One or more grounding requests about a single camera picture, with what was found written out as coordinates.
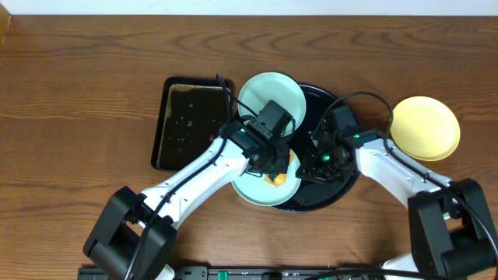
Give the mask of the yellow sponge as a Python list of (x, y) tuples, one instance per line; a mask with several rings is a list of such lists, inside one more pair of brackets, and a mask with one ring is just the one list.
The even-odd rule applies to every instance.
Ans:
[(283, 184), (286, 183), (287, 179), (289, 177), (292, 177), (292, 172), (293, 172), (293, 160), (295, 157), (294, 151), (289, 152), (289, 165), (287, 168), (286, 173), (279, 173), (279, 174), (265, 174), (264, 176), (264, 181), (268, 184), (271, 184), (272, 186), (279, 188)]

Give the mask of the yellow plate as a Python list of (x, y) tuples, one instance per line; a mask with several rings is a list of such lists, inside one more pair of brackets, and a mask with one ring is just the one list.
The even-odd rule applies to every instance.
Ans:
[(458, 119), (444, 103), (428, 96), (414, 96), (395, 106), (391, 135), (409, 156), (438, 161), (451, 155), (460, 142)]

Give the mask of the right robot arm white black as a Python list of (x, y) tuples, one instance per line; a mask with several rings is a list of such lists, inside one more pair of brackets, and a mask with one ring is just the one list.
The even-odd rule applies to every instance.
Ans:
[(297, 177), (319, 184), (347, 173), (376, 181), (408, 210), (411, 251), (384, 270), (466, 279), (497, 266), (497, 234), (481, 186), (434, 173), (379, 131), (343, 137), (325, 134), (308, 152)]

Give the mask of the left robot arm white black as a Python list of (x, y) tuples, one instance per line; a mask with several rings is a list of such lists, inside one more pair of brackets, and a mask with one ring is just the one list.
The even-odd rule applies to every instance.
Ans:
[(137, 194), (124, 186), (108, 200), (82, 252), (109, 279), (173, 279), (168, 265), (182, 222), (221, 187), (247, 170), (285, 173), (287, 144), (248, 152), (217, 138), (168, 180)]

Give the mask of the light blue plate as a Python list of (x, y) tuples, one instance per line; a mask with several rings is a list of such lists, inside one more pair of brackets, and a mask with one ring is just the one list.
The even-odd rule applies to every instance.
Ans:
[(264, 181), (265, 174), (244, 173), (232, 182), (235, 191), (246, 201), (260, 206), (275, 206), (289, 200), (298, 190), (301, 179), (296, 177), (300, 161), (296, 154), (293, 160), (292, 177), (276, 188)]
[(255, 118), (274, 100), (295, 119), (296, 128), (302, 124), (307, 110), (303, 90), (297, 82), (278, 72), (264, 72), (249, 79), (238, 96), (237, 111), (241, 117)]

